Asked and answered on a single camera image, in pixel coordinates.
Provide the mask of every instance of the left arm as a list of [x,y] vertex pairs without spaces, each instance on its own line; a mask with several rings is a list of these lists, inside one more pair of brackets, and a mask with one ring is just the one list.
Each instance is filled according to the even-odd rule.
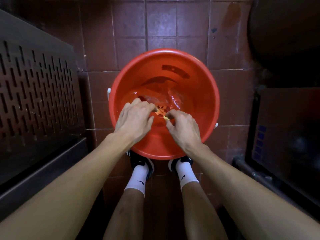
[[75,239],[119,158],[151,129],[154,104],[127,103],[114,133],[0,223],[1,239]]

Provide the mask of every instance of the slotted grille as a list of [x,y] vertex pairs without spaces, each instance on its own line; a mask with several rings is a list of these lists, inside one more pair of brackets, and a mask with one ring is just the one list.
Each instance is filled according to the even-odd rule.
[[2,149],[12,151],[78,126],[72,62],[0,39]]

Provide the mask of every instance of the bare leg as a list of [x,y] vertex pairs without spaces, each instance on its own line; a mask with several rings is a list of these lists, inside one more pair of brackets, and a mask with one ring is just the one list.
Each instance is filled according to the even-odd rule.
[[143,201],[141,191],[128,188],[120,198],[103,239],[141,240],[143,236]]
[[227,240],[223,225],[198,182],[182,187],[184,223],[188,240]]

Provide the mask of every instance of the sock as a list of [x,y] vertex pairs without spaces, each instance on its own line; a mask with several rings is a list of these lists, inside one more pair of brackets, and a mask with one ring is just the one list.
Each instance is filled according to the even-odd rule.
[[176,170],[180,180],[180,189],[189,182],[198,182],[195,174],[192,171],[191,165],[188,162],[181,162],[181,159],[177,161]]
[[144,195],[148,172],[149,172],[149,168],[147,164],[145,164],[144,166],[141,166],[141,165],[135,166],[132,172],[131,178],[124,190],[130,189],[130,188],[137,189],[137,190],[140,190]]

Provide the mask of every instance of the orange bucket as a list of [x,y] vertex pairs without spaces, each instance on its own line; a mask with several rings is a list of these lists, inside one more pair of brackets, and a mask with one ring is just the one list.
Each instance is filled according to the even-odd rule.
[[[201,141],[213,131],[219,115],[219,91],[207,67],[195,57],[175,49],[155,49],[131,60],[115,79],[109,111],[115,127],[127,102],[135,98],[154,103],[161,111],[180,109],[199,125]],[[185,156],[166,128],[161,114],[151,113],[150,132],[131,149],[148,158],[170,160]]]

